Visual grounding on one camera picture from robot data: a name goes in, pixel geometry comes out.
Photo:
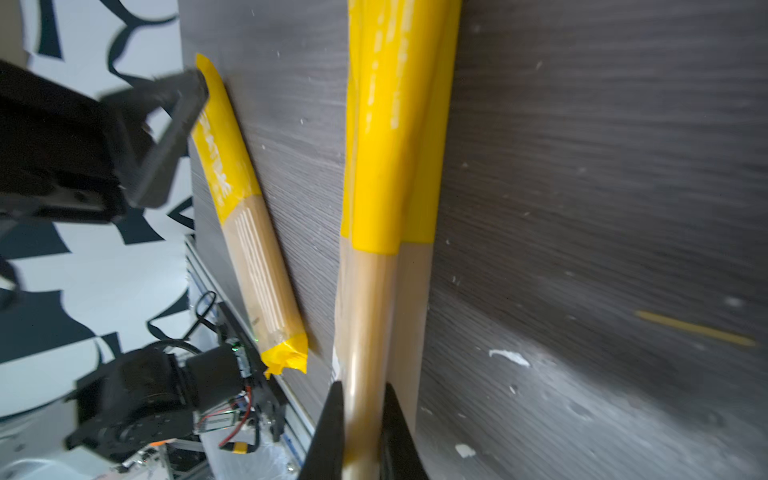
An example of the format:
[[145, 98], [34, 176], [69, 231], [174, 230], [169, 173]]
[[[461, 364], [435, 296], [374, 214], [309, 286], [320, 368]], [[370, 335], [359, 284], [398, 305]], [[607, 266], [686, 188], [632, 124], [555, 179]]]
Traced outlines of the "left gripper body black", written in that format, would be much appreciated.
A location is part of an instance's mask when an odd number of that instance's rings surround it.
[[110, 223], [127, 210], [96, 100], [1, 64], [1, 222]]

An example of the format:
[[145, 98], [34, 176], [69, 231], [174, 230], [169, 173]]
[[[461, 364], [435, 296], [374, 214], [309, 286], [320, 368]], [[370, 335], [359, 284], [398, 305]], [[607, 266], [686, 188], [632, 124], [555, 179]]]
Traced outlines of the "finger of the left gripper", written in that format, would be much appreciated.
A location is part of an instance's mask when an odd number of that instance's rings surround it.
[[[116, 91], [99, 100], [114, 172], [130, 206], [155, 209], [167, 202], [187, 138], [207, 100], [207, 84], [198, 69]], [[147, 130], [146, 120], [157, 109], [168, 113], [170, 121], [155, 139]]]

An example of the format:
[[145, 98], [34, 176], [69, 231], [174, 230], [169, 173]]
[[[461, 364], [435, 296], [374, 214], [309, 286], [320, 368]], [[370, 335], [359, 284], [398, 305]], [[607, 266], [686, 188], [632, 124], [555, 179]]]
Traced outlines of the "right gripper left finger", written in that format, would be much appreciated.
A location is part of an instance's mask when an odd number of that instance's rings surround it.
[[298, 480], [340, 480], [345, 446], [344, 393], [335, 381], [324, 404]]

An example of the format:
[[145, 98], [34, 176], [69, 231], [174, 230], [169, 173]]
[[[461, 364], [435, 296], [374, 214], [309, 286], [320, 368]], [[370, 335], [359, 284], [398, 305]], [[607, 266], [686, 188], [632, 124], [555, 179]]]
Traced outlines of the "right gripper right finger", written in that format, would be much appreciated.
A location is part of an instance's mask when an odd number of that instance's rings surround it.
[[394, 387], [386, 384], [380, 439], [381, 480], [428, 480]]

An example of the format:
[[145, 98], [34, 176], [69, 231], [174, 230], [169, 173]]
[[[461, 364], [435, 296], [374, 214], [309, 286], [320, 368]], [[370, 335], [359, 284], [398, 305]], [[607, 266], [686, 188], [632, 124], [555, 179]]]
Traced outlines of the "yellow spaghetti bag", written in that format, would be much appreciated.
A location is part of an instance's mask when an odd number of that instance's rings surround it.
[[416, 427], [461, 5], [348, 5], [346, 159], [334, 375], [345, 479], [379, 479], [385, 401]]
[[223, 79], [195, 58], [208, 100], [193, 129], [218, 223], [235, 270], [252, 339], [267, 377], [307, 372], [309, 342], [282, 251]]

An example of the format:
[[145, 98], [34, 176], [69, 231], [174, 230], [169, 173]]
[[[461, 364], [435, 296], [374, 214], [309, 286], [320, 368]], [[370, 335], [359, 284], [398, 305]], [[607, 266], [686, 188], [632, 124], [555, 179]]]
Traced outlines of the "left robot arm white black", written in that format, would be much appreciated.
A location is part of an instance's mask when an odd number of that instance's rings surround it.
[[[208, 89], [197, 69], [92, 99], [1, 66], [1, 228], [27, 219], [106, 224], [168, 200]], [[81, 378], [68, 449], [122, 463], [190, 435], [198, 416], [250, 394], [247, 352], [162, 339]]]

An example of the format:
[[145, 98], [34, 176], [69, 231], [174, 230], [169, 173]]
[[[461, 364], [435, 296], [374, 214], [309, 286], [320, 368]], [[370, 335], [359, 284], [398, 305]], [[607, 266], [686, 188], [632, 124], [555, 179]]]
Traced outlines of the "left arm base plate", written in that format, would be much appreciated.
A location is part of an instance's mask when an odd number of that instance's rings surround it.
[[276, 377], [266, 376], [267, 367], [252, 341], [251, 334], [245, 329], [233, 310], [225, 302], [217, 304], [217, 322], [220, 325], [222, 341], [226, 341], [245, 362], [246, 383], [252, 387], [255, 410], [266, 417], [271, 439], [279, 441], [285, 431], [286, 407], [288, 400], [278, 385]]

